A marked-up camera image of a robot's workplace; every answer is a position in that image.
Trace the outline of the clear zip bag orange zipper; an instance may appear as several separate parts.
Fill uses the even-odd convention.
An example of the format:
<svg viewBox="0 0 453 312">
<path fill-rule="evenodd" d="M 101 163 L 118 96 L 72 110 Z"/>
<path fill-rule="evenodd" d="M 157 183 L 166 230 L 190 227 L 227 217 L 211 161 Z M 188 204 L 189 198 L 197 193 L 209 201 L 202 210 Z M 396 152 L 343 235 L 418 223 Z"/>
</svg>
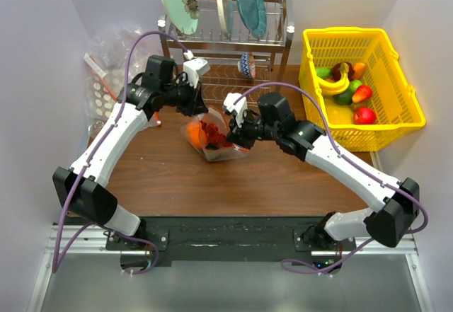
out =
<svg viewBox="0 0 453 312">
<path fill-rule="evenodd" d="M 188 143 L 207 161 L 227 161 L 246 157 L 248 149 L 227 141 L 230 133 L 225 116 L 216 107 L 196 115 L 180 129 Z"/>
</svg>

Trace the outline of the toy orange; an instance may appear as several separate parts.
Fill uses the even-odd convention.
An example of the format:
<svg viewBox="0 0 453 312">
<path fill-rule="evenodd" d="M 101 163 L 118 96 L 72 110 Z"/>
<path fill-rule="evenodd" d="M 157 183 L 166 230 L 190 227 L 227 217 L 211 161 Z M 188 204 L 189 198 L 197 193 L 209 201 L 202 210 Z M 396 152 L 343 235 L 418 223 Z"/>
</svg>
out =
<svg viewBox="0 0 453 312">
<path fill-rule="evenodd" d="M 202 128 L 201 122 L 191 122 L 188 124 L 187 129 L 187 136 L 189 138 L 190 143 L 196 149 L 202 149 L 206 147 L 207 142 L 207 135 Z"/>
</svg>

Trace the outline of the red toy lobster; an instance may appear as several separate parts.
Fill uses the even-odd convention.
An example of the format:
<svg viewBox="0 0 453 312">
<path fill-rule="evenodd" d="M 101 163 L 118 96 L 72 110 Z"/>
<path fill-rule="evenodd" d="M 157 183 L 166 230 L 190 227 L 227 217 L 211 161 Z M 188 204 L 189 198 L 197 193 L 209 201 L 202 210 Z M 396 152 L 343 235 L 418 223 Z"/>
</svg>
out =
<svg viewBox="0 0 453 312">
<path fill-rule="evenodd" d="M 218 150 L 232 147 L 233 144 L 227 141 L 227 136 L 219 131 L 215 123 L 201 122 L 202 128 L 207 135 L 206 149 Z"/>
</svg>

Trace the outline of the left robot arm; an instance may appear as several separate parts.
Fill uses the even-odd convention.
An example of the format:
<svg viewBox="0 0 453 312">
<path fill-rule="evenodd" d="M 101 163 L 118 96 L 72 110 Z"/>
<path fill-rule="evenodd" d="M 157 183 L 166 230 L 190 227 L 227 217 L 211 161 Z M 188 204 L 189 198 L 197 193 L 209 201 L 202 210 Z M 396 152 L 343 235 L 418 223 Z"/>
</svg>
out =
<svg viewBox="0 0 453 312">
<path fill-rule="evenodd" d="M 146 69 L 122 89 L 118 102 L 98 136 L 68 169 L 58 168 L 52 180 L 64 212 L 73 212 L 122 234 L 122 242 L 139 250 L 147 241 L 144 222 L 121 207 L 106 186 L 118 160 L 134 136 L 162 107 L 192 117 L 206 113 L 200 78 L 210 66 L 206 59 L 183 63 L 178 75 L 173 59 L 152 55 Z"/>
</svg>

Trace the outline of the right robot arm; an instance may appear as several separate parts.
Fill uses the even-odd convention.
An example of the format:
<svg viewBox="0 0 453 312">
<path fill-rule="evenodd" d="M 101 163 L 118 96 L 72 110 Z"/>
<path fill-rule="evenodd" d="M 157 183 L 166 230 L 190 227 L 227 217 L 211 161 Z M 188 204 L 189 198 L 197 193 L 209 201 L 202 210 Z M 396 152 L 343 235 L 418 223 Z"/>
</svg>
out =
<svg viewBox="0 0 453 312">
<path fill-rule="evenodd" d="M 223 110 L 231 117 L 230 142 L 250 149 L 256 141 L 274 141 L 284 153 L 330 174 L 367 204 L 362 210 L 328 213 L 304 232 L 306 242 L 323 250 L 355 237 L 373 238 L 390 248 L 398 245 L 419 212 L 417 182 L 400 181 L 356 158 L 318 125 L 298 120 L 278 92 L 261 96 L 258 109 L 258 113 L 248 109 L 246 98 L 239 93 L 226 96 Z"/>
</svg>

